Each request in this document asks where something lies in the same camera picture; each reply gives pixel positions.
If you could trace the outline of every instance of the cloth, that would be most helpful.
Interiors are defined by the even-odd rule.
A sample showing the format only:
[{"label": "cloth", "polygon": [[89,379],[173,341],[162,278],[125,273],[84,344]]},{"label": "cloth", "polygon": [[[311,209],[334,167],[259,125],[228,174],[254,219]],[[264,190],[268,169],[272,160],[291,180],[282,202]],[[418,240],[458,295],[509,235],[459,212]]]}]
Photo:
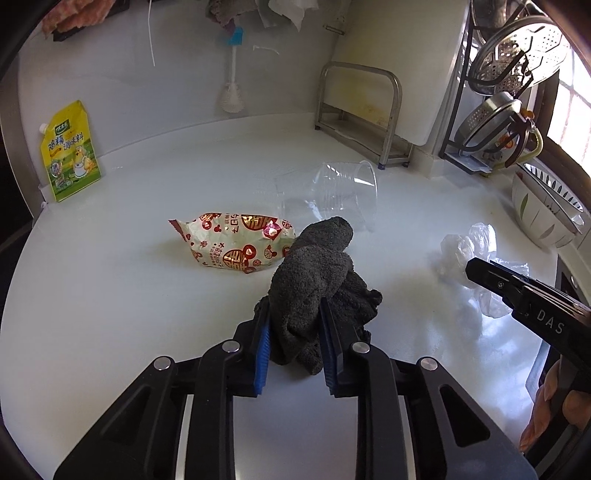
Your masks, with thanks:
[{"label": "cloth", "polygon": [[43,18],[41,29],[48,36],[54,30],[67,32],[72,28],[102,23],[116,0],[61,0]]},{"label": "cloth", "polygon": [[295,240],[277,268],[268,294],[275,363],[296,360],[311,375],[322,370],[316,321],[322,297],[327,298],[337,322],[354,325],[358,336],[370,342],[363,326],[377,315],[382,294],[367,289],[343,252],[352,238],[353,229],[340,217],[314,223]]},{"label": "cloth", "polygon": [[282,15],[276,14],[273,10],[269,8],[269,0],[255,0],[256,7],[259,11],[259,16],[261,17],[261,21],[263,27],[276,27],[282,23],[282,20],[287,22],[288,20],[286,17]]},{"label": "cloth", "polygon": [[238,15],[256,9],[255,0],[209,0],[206,12],[209,18],[226,27]]},{"label": "cloth", "polygon": [[269,8],[275,13],[289,18],[297,31],[301,29],[304,14],[309,8],[317,9],[317,0],[269,0]]}]

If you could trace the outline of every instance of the cable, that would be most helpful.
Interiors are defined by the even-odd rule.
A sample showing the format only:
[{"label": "cable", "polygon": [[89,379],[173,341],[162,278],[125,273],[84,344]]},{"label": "cable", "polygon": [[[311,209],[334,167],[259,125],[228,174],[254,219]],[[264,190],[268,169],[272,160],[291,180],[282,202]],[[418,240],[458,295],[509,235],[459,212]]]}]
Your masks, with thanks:
[{"label": "cable", "polygon": [[150,52],[152,53],[152,65],[156,66],[156,61],[154,60],[154,47],[152,46],[152,29],[150,29],[150,15],[152,14],[152,0],[150,0],[150,4],[148,5],[148,36],[150,38]]}]

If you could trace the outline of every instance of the metal screw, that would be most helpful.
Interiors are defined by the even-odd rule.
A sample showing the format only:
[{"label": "metal screw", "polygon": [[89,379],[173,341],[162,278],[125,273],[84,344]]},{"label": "metal screw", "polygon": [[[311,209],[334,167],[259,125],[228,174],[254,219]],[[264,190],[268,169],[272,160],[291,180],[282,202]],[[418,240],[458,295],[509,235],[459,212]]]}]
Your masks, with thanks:
[{"label": "metal screw", "polygon": [[423,367],[425,370],[432,372],[433,370],[436,370],[438,366],[439,364],[437,363],[437,360],[429,356],[426,356],[421,360],[421,367]]},{"label": "metal screw", "polygon": [[353,351],[357,353],[368,353],[369,345],[365,342],[355,342],[352,346]]},{"label": "metal screw", "polygon": [[240,343],[236,340],[227,340],[222,345],[222,350],[226,353],[234,353],[240,350]]},{"label": "metal screw", "polygon": [[170,361],[170,358],[167,356],[159,356],[156,360],[154,360],[153,366],[156,370],[162,371],[170,367],[171,364],[172,362]]}]

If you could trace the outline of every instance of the hand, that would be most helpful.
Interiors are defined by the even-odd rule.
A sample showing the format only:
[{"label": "hand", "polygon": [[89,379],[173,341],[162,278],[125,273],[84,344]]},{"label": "hand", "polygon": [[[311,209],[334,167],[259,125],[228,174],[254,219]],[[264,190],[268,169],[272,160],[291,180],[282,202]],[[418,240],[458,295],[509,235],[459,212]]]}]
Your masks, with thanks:
[{"label": "hand", "polygon": [[[519,451],[525,452],[545,432],[550,424],[550,400],[558,389],[557,361],[548,371],[544,384],[535,394],[534,408],[531,411],[530,422],[521,434]],[[579,430],[583,430],[591,419],[591,394],[571,391],[562,404],[564,418]]]}]

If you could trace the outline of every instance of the white bowl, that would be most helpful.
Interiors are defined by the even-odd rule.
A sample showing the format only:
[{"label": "white bowl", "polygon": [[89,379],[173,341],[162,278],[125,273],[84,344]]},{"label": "white bowl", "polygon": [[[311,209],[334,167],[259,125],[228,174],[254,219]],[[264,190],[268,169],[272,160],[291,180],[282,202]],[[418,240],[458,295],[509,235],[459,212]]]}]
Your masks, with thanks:
[{"label": "white bowl", "polygon": [[583,226],[584,222],[581,217],[583,213],[583,206],[580,204],[577,197],[560,183],[552,174],[539,167],[529,163],[523,164],[523,168],[528,173],[532,174],[537,180],[542,183],[544,188],[548,190],[558,204],[563,208],[566,214],[573,222],[579,226]]},{"label": "white bowl", "polygon": [[523,182],[524,175],[519,170],[515,173],[511,191],[517,222],[521,229],[540,248],[559,248],[567,245],[578,232],[575,225],[552,195],[547,193],[544,201],[539,199]]}]

